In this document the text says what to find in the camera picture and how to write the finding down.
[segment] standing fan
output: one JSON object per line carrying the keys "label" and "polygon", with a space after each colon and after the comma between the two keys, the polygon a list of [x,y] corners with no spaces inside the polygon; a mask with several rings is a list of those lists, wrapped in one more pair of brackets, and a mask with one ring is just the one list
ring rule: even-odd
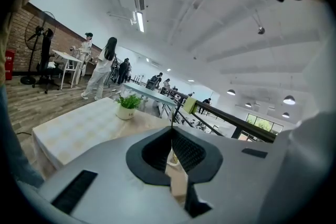
{"label": "standing fan", "polygon": [[31,85],[36,82],[36,79],[30,76],[30,68],[32,66],[34,51],[42,49],[42,41],[44,34],[48,28],[55,32],[55,17],[50,12],[40,12],[37,16],[34,16],[28,23],[25,31],[25,43],[27,47],[32,50],[30,55],[28,75],[20,79],[21,83]]}

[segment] white table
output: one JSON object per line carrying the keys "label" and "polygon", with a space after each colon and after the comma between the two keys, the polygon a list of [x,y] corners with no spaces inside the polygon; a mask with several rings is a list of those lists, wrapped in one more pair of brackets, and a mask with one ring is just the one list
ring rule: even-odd
{"label": "white table", "polygon": [[156,91],[152,91],[150,89],[147,89],[146,87],[144,86],[140,86],[138,84],[135,84],[133,82],[130,82],[130,83],[124,83],[123,86],[127,89],[130,89],[132,91],[135,91],[143,96],[146,96],[148,98],[151,98],[157,102],[161,102],[163,103],[163,108],[162,108],[162,111],[160,113],[160,118],[162,118],[162,114],[164,112],[164,109],[166,107],[166,105],[171,105],[173,108],[176,107],[176,104],[175,102],[170,99],[169,97],[165,96],[165,95],[162,95],[162,94],[159,94],[158,92]]}
{"label": "white table", "polygon": [[[74,61],[74,62],[82,62],[82,61],[79,60],[79,59],[77,59],[77,58],[75,58],[74,56],[68,55],[65,52],[61,52],[61,51],[58,51],[58,50],[53,50],[53,52],[56,53],[58,56],[61,56],[63,59],[66,60],[65,65],[64,65],[64,70],[63,70],[61,88],[60,88],[62,90],[65,71],[76,72],[77,68],[79,68],[79,65],[77,65],[76,68],[74,68],[74,67],[70,68],[69,61]],[[72,88],[72,85],[73,85],[73,79],[74,78],[75,78],[75,76],[72,77],[71,88]]]}
{"label": "white table", "polygon": [[43,177],[100,143],[170,125],[138,110],[132,119],[121,120],[115,115],[118,107],[112,99],[103,98],[33,128],[34,153]]}

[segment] fan base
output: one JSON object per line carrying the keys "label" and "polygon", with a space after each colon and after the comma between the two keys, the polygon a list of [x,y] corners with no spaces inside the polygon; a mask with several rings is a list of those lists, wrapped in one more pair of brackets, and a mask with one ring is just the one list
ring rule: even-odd
{"label": "fan base", "polygon": [[36,79],[31,76],[25,76],[20,79],[20,82],[25,85],[32,85],[36,82]]}

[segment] fluorescent light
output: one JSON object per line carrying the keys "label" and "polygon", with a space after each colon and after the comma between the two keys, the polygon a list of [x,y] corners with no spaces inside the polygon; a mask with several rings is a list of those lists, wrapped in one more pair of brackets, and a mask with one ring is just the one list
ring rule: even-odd
{"label": "fluorescent light", "polygon": [[283,100],[283,102],[285,104],[295,104],[295,99],[294,99],[293,96],[288,95],[288,96],[285,97],[285,99]]}
{"label": "fluorescent light", "polygon": [[137,12],[137,17],[138,17],[140,31],[145,32],[145,30],[143,29],[142,13]]}
{"label": "fluorescent light", "polygon": [[234,90],[228,90],[227,93],[230,95],[236,95],[236,92]]}
{"label": "fluorescent light", "polygon": [[289,114],[287,113],[287,112],[285,112],[284,114],[282,114],[282,116],[284,117],[284,118],[289,118]]}

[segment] checkered tablecloth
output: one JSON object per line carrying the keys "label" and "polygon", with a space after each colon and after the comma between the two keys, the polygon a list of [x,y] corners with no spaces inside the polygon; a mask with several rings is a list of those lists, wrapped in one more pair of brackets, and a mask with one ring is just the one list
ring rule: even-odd
{"label": "checkered tablecloth", "polygon": [[118,137],[166,127],[168,120],[136,111],[124,121],[115,115],[118,104],[104,98],[33,128],[34,152],[42,175],[55,170],[88,149]]}

